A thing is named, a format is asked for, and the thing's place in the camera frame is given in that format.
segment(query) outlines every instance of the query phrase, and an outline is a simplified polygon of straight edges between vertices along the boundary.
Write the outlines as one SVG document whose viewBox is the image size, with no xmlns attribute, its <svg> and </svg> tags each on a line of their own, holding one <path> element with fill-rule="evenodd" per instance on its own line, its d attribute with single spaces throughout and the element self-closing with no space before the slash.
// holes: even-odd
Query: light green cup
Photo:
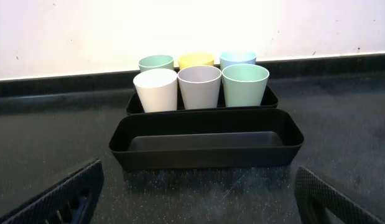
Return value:
<svg viewBox="0 0 385 224">
<path fill-rule="evenodd" d="M 230 65 L 223 70 L 225 105 L 260 106 L 269 72 L 251 64 Z"/>
<path fill-rule="evenodd" d="M 153 55 L 141 59 L 138 62 L 140 72 L 145 72 L 155 68 L 167 68 L 174 70 L 174 60 L 169 55 Z"/>
</svg>

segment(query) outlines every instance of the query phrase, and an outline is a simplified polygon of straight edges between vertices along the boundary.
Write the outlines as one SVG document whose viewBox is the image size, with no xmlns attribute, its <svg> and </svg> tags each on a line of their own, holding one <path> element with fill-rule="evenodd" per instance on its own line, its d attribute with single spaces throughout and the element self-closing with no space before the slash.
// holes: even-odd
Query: rectangular plastic tray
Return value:
<svg viewBox="0 0 385 224">
<path fill-rule="evenodd" d="M 223 84 L 220 85 L 220 92 L 218 94 L 218 103 L 217 108 L 210 109 L 200 109 L 200 110 L 186 110 L 184 107 L 184 102 L 182 101 L 180 88 L 177 93 L 177 111 L 169 112 L 188 112 L 188 111 L 216 111 L 216 110 L 235 110 L 235 109 L 257 109 L 257 108 L 277 108 L 278 98 L 274 92 L 267 86 L 264 90 L 264 96 L 262 97 L 260 106 L 244 106 L 244 107 L 225 107 L 225 98 L 224 98 L 224 89 Z M 138 98 L 137 93 L 133 94 L 129 100 L 129 103 L 126 107 L 126 113 L 128 115 L 144 113 L 140 99 Z"/>
<path fill-rule="evenodd" d="M 278 109 L 145 113 L 124 118 L 109 147 L 124 169 L 277 167 L 304 137 Z"/>
</svg>

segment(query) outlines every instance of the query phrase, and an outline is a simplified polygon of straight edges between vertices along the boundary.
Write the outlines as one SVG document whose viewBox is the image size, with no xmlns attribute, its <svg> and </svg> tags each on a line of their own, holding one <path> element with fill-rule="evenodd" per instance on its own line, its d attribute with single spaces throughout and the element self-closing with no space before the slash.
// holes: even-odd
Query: black backsplash edge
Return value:
<svg viewBox="0 0 385 224">
<path fill-rule="evenodd" d="M 385 54 L 275 60 L 256 64 L 270 71 L 270 79 L 373 73 L 385 71 Z M 138 73 L 139 71 L 109 72 L 0 81 L 0 97 L 133 88 L 132 80 Z"/>
</svg>

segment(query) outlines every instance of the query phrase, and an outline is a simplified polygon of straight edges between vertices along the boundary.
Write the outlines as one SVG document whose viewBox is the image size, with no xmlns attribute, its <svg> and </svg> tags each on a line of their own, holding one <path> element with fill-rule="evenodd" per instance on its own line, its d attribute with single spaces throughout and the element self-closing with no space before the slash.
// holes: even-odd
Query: black countertop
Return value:
<svg viewBox="0 0 385 224">
<path fill-rule="evenodd" d="M 0 198 L 91 157 L 92 223 L 300 223 L 298 166 L 385 205 L 385 78 L 269 80 L 305 143 L 288 167 L 123 171 L 108 143 L 133 90 L 0 98 Z"/>
</svg>

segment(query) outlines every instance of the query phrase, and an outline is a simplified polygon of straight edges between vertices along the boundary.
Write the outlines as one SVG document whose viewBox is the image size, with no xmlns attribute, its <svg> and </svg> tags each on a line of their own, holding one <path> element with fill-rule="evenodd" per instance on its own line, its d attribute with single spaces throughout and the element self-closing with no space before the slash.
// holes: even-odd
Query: yellow cup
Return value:
<svg viewBox="0 0 385 224">
<path fill-rule="evenodd" d="M 209 53 L 192 53 L 179 57 L 180 70 L 196 65 L 214 66 L 215 58 Z"/>
</svg>

